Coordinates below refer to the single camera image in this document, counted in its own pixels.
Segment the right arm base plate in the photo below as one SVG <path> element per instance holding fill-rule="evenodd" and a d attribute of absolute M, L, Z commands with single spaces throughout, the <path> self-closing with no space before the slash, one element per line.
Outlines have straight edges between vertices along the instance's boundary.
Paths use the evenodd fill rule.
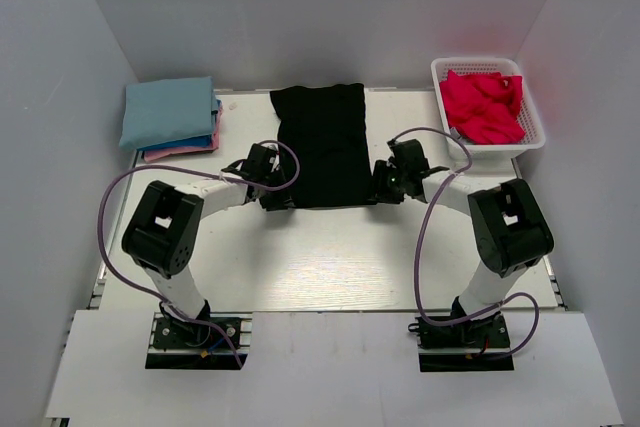
<path fill-rule="evenodd" d="M 446 327 L 432 326 L 416 317 L 408 332 L 417 337 L 422 373 L 514 370 L 510 337 L 501 313 Z"/>

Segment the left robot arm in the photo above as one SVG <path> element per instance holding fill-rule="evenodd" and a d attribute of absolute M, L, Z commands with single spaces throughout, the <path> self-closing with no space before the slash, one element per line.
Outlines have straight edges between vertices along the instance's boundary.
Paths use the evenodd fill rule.
<path fill-rule="evenodd" d="M 198 176 L 171 185 L 155 180 L 146 187 L 122 236 L 122 250 L 152 280 L 162 311 L 178 320 L 177 334 L 199 346 L 211 334 L 208 301 L 199 292 L 189 263 L 200 223 L 218 212 L 252 202 L 268 203 L 288 192 L 301 171 L 298 156 L 278 141 L 251 146 L 245 159 L 217 173 L 168 166 Z"/>

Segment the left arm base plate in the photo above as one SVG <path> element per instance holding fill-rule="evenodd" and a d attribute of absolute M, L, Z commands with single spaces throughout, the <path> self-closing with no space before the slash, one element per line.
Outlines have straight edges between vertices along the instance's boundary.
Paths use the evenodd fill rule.
<path fill-rule="evenodd" d="M 210 316 L 233 344 L 242 364 L 251 343 L 252 315 L 226 313 Z M 234 353 L 213 327 L 187 325 L 163 313 L 154 314 L 145 360 L 147 370 L 238 371 Z"/>

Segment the black t-shirt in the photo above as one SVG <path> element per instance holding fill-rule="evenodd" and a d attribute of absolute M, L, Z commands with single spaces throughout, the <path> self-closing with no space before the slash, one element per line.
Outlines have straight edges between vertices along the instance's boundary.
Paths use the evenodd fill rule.
<path fill-rule="evenodd" d="M 280 165 L 297 208 L 342 208 L 369 203 L 372 179 L 361 83 L 294 86 L 269 93 L 280 120 Z"/>

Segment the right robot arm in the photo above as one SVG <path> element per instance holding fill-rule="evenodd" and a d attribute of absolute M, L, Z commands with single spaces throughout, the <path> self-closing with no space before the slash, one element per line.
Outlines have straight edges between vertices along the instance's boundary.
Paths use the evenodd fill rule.
<path fill-rule="evenodd" d="M 461 344 L 472 346 L 488 332 L 489 318 L 509 302 L 516 281 L 554 248 L 554 239 L 528 183 L 520 178 L 485 188 L 467 172 L 472 157 L 458 168 L 432 167 L 419 141 L 388 142 L 391 156 L 374 165 L 370 200 L 400 204 L 407 197 L 427 205 L 414 253 L 413 284 L 417 309 L 435 327 L 450 327 Z M 471 219 L 478 266 L 467 287 L 451 306 L 450 317 L 426 315 L 420 295 L 420 258 L 429 220 L 436 206 Z"/>

